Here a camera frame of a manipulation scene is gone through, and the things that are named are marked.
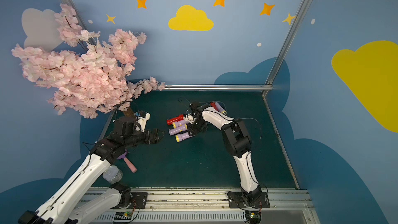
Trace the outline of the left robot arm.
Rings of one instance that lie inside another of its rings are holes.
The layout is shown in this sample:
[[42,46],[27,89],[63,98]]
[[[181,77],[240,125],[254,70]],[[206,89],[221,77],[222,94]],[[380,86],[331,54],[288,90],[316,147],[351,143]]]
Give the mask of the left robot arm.
[[88,224],[105,211],[114,208],[135,207],[131,189],[121,183],[113,183],[103,194],[80,208],[76,205],[92,184],[129,147],[140,144],[157,144],[164,137],[159,129],[142,130],[136,117],[121,117],[114,122],[114,129],[104,139],[95,143],[79,169],[68,181],[36,211],[21,215],[20,224]]

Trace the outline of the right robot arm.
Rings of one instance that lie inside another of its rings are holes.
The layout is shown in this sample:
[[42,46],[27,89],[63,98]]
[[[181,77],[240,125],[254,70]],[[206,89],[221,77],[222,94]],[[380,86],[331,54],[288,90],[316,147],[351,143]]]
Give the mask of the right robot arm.
[[177,141],[193,137],[207,129],[211,124],[221,131],[227,152],[234,158],[240,177],[243,202],[248,207],[261,205],[264,196],[251,160],[251,138],[242,119],[228,117],[213,105],[198,102],[189,105],[190,113],[184,116],[188,121],[187,132],[176,135]]

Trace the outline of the large red flashlight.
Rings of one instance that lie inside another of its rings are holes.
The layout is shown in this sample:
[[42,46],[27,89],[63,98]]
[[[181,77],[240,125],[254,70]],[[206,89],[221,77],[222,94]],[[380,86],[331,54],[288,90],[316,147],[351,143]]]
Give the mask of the large red flashlight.
[[210,104],[216,111],[218,110],[214,102],[211,102]]

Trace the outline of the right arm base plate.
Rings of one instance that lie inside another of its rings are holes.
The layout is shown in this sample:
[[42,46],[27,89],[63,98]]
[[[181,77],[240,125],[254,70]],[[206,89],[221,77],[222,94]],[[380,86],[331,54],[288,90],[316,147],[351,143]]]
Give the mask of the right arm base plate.
[[270,202],[266,192],[255,192],[244,194],[242,192],[227,192],[229,208],[241,208],[241,209],[260,209],[270,208]]

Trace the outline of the purple flashlight bottom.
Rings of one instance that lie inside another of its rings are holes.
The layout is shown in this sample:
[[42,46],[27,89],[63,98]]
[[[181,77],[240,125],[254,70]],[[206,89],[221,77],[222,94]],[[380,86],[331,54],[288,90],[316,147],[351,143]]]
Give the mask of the purple flashlight bottom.
[[223,115],[227,115],[227,111],[220,105],[220,103],[215,102],[215,106],[218,112],[220,112]]

